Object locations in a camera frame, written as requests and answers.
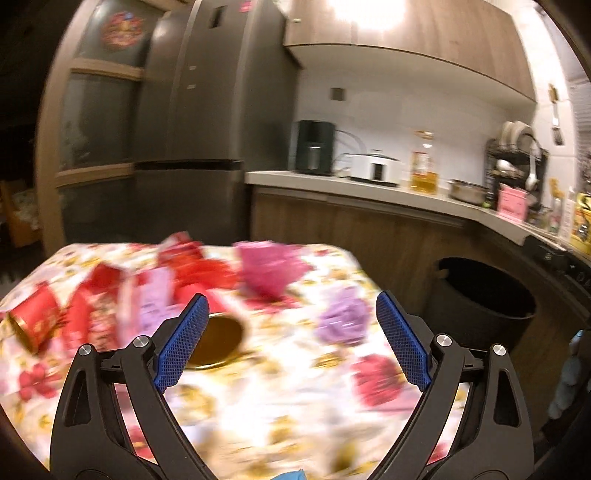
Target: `dish rack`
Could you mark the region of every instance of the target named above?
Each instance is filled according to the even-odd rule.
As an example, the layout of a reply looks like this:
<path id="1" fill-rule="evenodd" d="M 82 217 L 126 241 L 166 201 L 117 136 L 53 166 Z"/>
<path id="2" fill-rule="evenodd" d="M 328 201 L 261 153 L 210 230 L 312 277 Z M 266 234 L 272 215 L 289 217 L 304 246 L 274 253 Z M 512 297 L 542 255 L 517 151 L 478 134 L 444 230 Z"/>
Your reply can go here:
<path id="1" fill-rule="evenodd" d="M 540 158 L 535 161 L 535 174 L 538 177 L 538 183 L 530 192 L 535 197 L 535 202 L 530 205 L 530 210 L 538 212 L 542 207 L 542 194 L 544 189 L 544 180 L 548 159 L 550 154 L 542 149 Z M 517 168 L 517 172 L 504 172 L 496 169 L 497 160 L 506 160 Z M 498 141 L 491 138 L 486 143 L 485 159 L 485 178 L 486 201 L 492 209 L 497 208 L 499 202 L 499 189 L 502 183 L 509 187 L 525 190 L 525 181 L 530 174 L 530 153 L 523 150 L 505 150 L 499 148 Z"/>

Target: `refrigerator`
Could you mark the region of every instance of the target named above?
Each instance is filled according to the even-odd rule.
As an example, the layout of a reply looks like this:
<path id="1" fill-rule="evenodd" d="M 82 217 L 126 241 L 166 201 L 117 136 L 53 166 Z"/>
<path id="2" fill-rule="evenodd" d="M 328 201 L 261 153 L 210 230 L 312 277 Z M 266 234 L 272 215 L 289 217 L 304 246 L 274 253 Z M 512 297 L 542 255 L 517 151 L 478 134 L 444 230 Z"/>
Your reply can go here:
<path id="1" fill-rule="evenodd" d="M 249 238 L 245 174 L 286 170 L 299 65 L 272 0 L 201 0 L 154 30 L 132 142 L 138 242 Z"/>

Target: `blue cloth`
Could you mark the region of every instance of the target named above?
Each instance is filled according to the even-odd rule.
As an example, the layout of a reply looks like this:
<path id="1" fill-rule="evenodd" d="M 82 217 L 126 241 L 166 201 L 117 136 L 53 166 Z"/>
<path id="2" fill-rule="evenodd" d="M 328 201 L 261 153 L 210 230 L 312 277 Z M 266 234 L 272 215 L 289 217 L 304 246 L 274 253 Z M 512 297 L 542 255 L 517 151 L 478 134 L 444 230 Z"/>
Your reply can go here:
<path id="1" fill-rule="evenodd" d="M 553 420 L 559 419 L 563 412 L 573 404 L 576 394 L 574 386 L 579 382 L 582 368 L 581 360 L 576 356 L 579 352 L 579 343 L 582 336 L 583 331 L 580 330 L 570 341 L 569 351 L 571 356 L 564 362 L 554 399 L 548 407 L 548 416 Z M 587 384 L 587 391 L 591 391 L 591 381 Z"/>
<path id="2" fill-rule="evenodd" d="M 298 470 L 297 472 L 282 473 L 272 480 L 306 480 L 306 474 L 303 470 Z"/>

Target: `stove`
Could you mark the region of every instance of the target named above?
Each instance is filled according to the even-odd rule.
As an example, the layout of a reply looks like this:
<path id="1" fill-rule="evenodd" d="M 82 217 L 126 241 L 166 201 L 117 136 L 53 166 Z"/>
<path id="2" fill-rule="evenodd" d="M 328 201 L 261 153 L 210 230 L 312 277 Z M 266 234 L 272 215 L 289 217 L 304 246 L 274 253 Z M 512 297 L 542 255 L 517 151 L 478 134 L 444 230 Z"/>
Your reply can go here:
<path id="1" fill-rule="evenodd" d="M 591 312 L 591 261 L 572 249 L 550 245 L 528 236 L 523 253 L 551 274 L 582 306 Z"/>

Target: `glass bottle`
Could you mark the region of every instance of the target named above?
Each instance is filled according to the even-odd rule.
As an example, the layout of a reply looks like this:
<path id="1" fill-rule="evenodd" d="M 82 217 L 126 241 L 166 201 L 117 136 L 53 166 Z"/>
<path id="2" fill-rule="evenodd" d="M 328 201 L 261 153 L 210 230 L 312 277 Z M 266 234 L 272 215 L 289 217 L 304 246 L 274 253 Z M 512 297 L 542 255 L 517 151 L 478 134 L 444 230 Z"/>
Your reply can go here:
<path id="1" fill-rule="evenodd" d="M 411 161 L 410 186 L 417 192 L 436 194 L 439 175 L 433 158 L 433 134 L 420 130 L 415 135 L 418 140 Z"/>

